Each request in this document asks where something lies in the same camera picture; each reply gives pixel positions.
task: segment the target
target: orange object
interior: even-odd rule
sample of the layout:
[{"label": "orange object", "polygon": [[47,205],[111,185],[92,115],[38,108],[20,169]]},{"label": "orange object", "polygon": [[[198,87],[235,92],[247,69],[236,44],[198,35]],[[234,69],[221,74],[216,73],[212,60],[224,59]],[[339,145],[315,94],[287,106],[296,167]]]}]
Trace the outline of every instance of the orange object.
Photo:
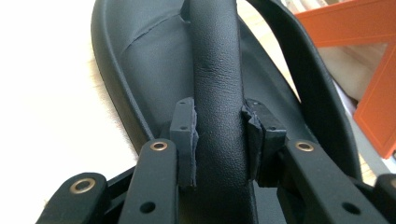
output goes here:
[{"label": "orange object", "polygon": [[388,43],[354,119],[375,150],[396,149],[396,0],[351,0],[296,14],[319,47]]}]

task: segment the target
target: brass rivet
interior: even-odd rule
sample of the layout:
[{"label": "brass rivet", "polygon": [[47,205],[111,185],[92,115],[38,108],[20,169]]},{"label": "brass rivet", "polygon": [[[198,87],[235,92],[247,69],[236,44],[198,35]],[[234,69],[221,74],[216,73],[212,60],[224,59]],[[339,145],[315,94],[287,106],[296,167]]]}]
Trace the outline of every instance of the brass rivet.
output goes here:
[{"label": "brass rivet", "polygon": [[166,144],[165,142],[155,142],[155,143],[151,144],[151,146],[149,146],[149,147],[155,151],[162,151],[168,147],[168,144]]},{"label": "brass rivet", "polygon": [[296,147],[300,149],[301,151],[313,151],[314,147],[312,147],[310,144],[306,142],[297,142]]},{"label": "brass rivet", "polygon": [[[78,185],[82,184],[84,182],[88,182],[88,185],[83,187],[82,189],[78,189]],[[90,189],[93,188],[93,186],[95,186],[96,181],[92,178],[83,178],[80,179],[78,181],[76,181],[71,187],[70,187],[70,191],[74,194],[80,194],[80,193],[85,193],[87,191],[89,191]]]},{"label": "brass rivet", "polygon": [[390,180],[390,184],[396,189],[396,179]]}]

